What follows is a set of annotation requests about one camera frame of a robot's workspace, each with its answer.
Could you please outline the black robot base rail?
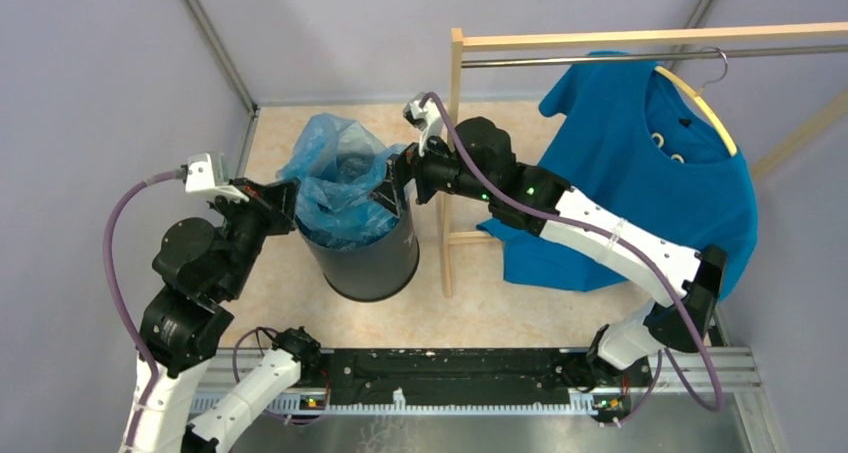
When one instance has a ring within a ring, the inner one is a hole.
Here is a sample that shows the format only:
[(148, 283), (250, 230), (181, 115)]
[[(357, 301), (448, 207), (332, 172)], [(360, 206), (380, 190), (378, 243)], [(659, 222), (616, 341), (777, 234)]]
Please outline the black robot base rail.
[(649, 385), (641, 359), (598, 379), (582, 349), (335, 349), (269, 408), (305, 423), (329, 416), (626, 416)]

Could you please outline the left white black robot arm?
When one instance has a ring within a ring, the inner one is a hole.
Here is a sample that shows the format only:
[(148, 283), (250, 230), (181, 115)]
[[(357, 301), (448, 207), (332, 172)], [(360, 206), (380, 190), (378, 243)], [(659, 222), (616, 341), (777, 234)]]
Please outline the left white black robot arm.
[(228, 452), (284, 390), (314, 383), (320, 344), (304, 328), (272, 331), (260, 363), (209, 411), (191, 406), (233, 315), (234, 301), (271, 236), (295, 229), (296, 180), (261, 185), (230, 181), (240, 199), (215, 193), (224, 222), (192, 217), (164, 234), (152, 262), (164, 285), (130, 332), (138, 351), (133, 405), (122, 452)]

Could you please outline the blue plastic trash bag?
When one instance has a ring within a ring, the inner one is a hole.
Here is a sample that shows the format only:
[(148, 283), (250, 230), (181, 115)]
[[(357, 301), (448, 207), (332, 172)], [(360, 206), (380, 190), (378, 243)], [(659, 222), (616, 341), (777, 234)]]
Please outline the blue plastic trash bag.
[(361, 123), (330, 113), (312, 116), (278, 180), (299, 181), (296, 219), (312, 242), (331, 250), (365, 247), (398, 223), (370, 198), (385, 179), (386, 160), (405, 146), (385, 145)]

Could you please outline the black cylindrical trash bin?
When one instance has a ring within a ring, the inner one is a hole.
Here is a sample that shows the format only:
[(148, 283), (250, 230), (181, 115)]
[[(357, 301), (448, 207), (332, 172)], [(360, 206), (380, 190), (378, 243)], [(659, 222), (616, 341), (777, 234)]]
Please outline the black cylindrical trash bin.
[(401, 290), (415, 275), (420, 246), (409, 210), (397, 218), (396, 226), (384, 237), (353, 250), (331, 250), (300, 236), (318, 262), (328, 285), (339, 295), (356, 302), (386, 300)]

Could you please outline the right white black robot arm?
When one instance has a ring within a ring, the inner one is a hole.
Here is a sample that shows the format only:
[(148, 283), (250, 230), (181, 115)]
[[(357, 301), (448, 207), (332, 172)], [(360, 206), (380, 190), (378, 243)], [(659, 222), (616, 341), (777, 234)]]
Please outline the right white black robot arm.
[(570, 248), (648, 292), (651, 302), (593, 338), (586, 370), (600, 385), (614, 384), (636, 361), (657, 352), (705, 354), (726, 264), (723, 250), (696, 250), (660, 238), (604, 209), (567, 180), (517, 161), (509, 134), (486, 118), (462, 121), (457, 133), (454, 150), (429, 136), (390, 155), (370, 199), (396, 217), (409, 208), (409, 184), (420, 203), (439, 192), (483, 201), (495, 219)]

